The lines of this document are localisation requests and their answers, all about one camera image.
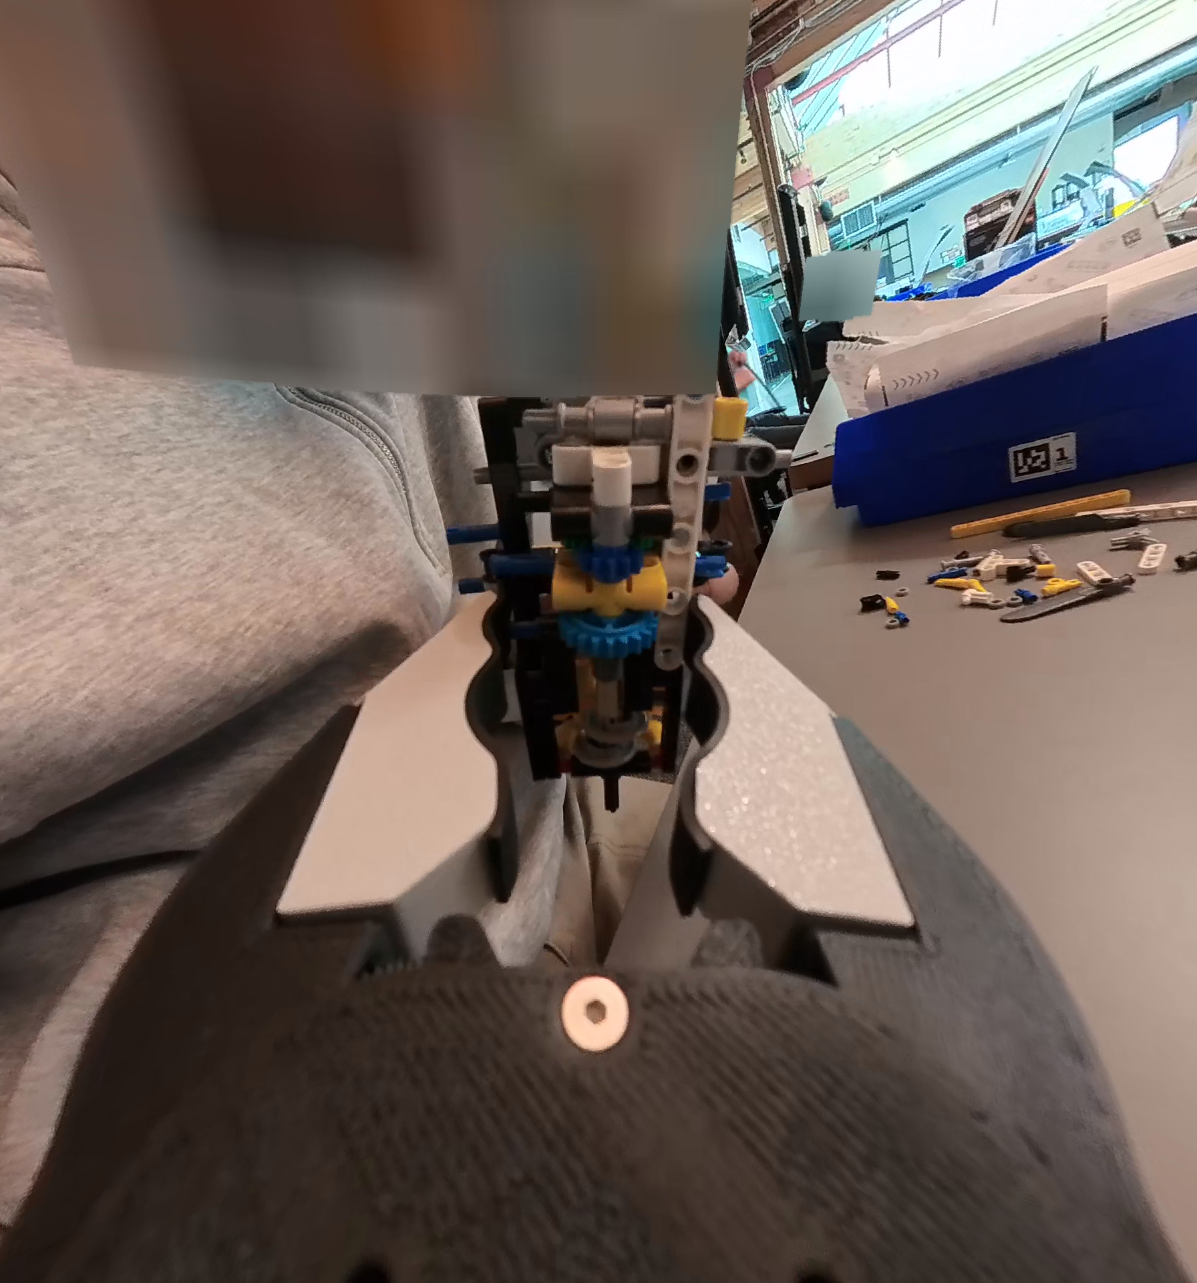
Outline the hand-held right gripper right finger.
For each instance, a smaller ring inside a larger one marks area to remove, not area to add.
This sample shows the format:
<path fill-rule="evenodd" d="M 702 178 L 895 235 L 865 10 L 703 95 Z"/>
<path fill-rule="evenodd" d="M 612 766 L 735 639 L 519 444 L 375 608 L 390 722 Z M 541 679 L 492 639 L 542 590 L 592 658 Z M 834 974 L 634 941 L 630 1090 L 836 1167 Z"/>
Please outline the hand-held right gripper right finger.
<path fill-rule="evenodd" d="M 687 967 L 739 922 L 764 966 L 792 967 L 821 928 L 917 928 L 832 709 L 730 618 L 688 619 L 691 745 L 608 949 L 614 970 Z"/>

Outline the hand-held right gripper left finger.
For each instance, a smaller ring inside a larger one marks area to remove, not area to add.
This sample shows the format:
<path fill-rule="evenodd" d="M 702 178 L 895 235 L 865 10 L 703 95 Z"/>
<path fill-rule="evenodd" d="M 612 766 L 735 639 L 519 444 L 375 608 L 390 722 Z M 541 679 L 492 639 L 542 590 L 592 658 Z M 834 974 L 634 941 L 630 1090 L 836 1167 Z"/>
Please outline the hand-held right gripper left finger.
<path fill-rule="evenodd" d="M 357 711 L 288 882 L 281 922 L 433 927 L 506 904 L 519 872 L 495 602 L 462 602 Z"/>

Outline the black yellow lego model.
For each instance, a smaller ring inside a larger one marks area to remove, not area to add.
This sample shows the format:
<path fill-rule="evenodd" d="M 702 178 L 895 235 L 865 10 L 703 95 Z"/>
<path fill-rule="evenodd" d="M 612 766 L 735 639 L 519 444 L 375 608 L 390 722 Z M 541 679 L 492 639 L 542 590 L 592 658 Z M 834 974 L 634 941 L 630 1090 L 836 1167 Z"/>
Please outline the black yellow lego model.
<path fill-rule="evenodd" d="M 615 813 L 623 778 L 677 766 L 690 607 L 730 564 L 719 506 L 790 454 L 749 432 L 735 395 L 477 410 L 494 522 L 448 527 L 480 560 L 458 590 L 495 596 L 534 778 L 594 778 Z"/>

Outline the pile of loose lego pieces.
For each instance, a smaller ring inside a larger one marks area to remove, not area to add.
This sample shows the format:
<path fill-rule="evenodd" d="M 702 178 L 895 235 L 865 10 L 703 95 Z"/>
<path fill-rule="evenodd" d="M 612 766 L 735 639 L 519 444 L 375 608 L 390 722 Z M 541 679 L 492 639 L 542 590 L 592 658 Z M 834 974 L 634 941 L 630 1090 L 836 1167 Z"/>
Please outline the pile of loose lego pieces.
<path fill-rule="evenodd" d="M 1131 490 L 1009 510 L 950 527 L 956 552 L 925 584 L 954 593 L 965 611 L 1022 624 L 1131 595 L 1165 566 L 1197 570 L 1197 548 L 1169 556 L 1164 527 L 1197 522 L 1197 497 L 1135 502 Z M 1131 570 L 1110 571 L 1091 556 L 1065 562 L 1054 546 L 1073 537 L 1103 537 L 1113 553 L 1135 555 Z"/>

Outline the person's beige trousers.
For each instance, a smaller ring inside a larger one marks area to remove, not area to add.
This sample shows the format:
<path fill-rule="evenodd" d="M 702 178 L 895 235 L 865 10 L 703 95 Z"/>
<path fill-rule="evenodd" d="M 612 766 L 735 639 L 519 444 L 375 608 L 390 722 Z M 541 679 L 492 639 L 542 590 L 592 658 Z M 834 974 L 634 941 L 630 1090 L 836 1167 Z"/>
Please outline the person's beige trousers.
<path fill-rule="evenodd" d="M 623 778 L 616 810 L 607 810 L 597 778 L 568 781 L 553 920 L 543 942 L 548 966 L 601 963 L 670 796 L 654 778 Z"/>

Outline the blue storage bin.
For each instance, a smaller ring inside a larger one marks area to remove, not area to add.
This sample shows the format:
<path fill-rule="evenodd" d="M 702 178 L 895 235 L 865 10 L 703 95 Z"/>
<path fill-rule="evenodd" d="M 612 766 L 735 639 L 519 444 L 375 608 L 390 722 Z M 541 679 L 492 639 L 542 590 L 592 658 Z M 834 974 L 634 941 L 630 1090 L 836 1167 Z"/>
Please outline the blue storage bin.
<path fill-rule="evenodd" d="M 1021 259 L 1019 262 L 1003 266 L 994 272 L 987 272 L 976 279 L 957 281 L 949 288 L 947 298 L 960 299 L 981 297 L 997 286 L 1005 283 L 1007 280 L 1011 280 L 1037 265 L 1043 265 L 1067 248 L 1069 246 L 1065 244 L 1051 246 L 1038 251 L 1030 258 Z"/>
<path fill-rule="evenodd" d="M 836 433 L 832 501 L 863 526 L 1197 462 L 1197 313 Z"/>

